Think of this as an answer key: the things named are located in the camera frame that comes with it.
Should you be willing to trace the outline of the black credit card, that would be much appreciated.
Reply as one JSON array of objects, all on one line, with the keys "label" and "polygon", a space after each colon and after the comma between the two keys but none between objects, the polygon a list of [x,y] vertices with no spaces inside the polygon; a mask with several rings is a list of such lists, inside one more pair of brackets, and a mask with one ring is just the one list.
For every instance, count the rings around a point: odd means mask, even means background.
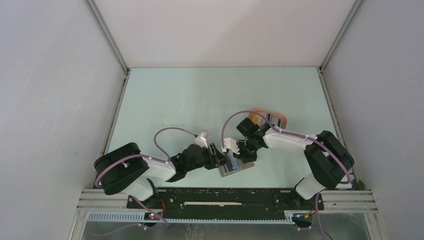
[{"label": "black credit card", "polygon": [[232,164],[226,164],[222,167],[222,171],[224,175],[228,175],[232,172],[234,172],[235,170],[237,170],[236,168],[234,168],[234,166]]}]

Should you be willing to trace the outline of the grey card holder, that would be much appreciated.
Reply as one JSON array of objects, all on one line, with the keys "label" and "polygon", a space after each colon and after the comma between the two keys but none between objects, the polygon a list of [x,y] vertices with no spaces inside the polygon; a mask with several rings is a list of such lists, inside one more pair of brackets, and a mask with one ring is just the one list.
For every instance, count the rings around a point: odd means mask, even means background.
[{"label": "grey card holder", "polygon": [[249,163],[245,164],[245,163],[241,162],[240,160],[236,160],[236,161],[232,161],[231,163],[228,163],[227,165],[233,165],[233,167],[234,167],[236,170],[235,170],[235,171],[233,171],[233,172],[232,172],[232,173],[230,173],[230,174],[224,175],[224,174],[223,174],[223,166],[220,166],[220,167],[218,168],[218,170],[219,170],[219,173],[220,173],[221,177],[223,177],[223,178],[224,178],[224,177],[227,177],[227,176],[229,176],[229,175],[232,175],[232,174],[235,174],[235,173],[241,172],[241,171],[243,171],[243,170],[246,170],[246,169],[252,168],[252,167],[254,167],[254,166],[255,166],[255,163],[254,163],[254,162],[249,162]]}]

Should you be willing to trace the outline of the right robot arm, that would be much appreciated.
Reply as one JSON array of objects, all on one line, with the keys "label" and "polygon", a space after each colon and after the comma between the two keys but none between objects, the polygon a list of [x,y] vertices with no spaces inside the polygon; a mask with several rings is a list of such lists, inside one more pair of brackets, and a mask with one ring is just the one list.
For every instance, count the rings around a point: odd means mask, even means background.
[{"label": "right robot arm", "polygon": [[258,150],[283,149],[305,157],[311,173],[293,188],[291,204],[304,209],[318,192],[343,184],[355,161],[330,131],[315,135],[287,131],[273,124],[258,125],[248,117],[236,129],[244,136],[237,140],[237,158],[243,163],[257,160]]}]

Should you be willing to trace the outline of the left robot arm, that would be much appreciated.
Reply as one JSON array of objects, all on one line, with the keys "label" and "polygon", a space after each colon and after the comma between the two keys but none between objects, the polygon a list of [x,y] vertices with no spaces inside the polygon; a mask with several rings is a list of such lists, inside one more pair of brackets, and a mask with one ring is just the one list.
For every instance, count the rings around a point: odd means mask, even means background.
[{"label": "left robot arm", "polygon": [[142,153],[136,143],[130,142],[94,162],[94,185],[106,195],[128,194],[145,208],[153,208],[158,202],[154,179],[173,183],[193,170],[212,170],[229,162],[213,143],[208,147],[191,144],[170,160],[163,160]]}]

